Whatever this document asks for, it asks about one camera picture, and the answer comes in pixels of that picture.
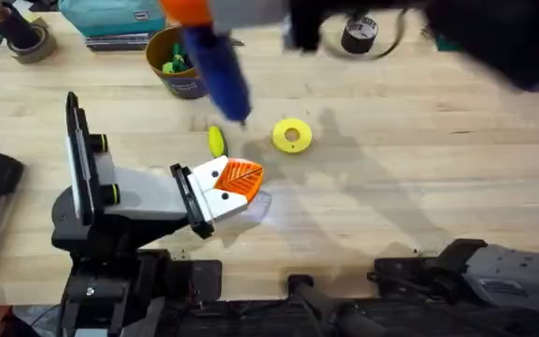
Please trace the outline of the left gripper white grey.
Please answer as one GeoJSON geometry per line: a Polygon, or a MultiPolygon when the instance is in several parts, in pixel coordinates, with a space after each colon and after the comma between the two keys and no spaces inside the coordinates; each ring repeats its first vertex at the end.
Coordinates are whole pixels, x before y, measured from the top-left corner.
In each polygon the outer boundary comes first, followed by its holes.
{"type": "Polygon", "coordinates": [[[104,134],[90,135],[88,150],[89,186],[104,213],[165,229],[189,225],[203,239],[213,233],[213,219],[245,210],[262,182],[260,164],[225,155],[193,169],[175,164],[153,174],[115,166],[104,134]]]}

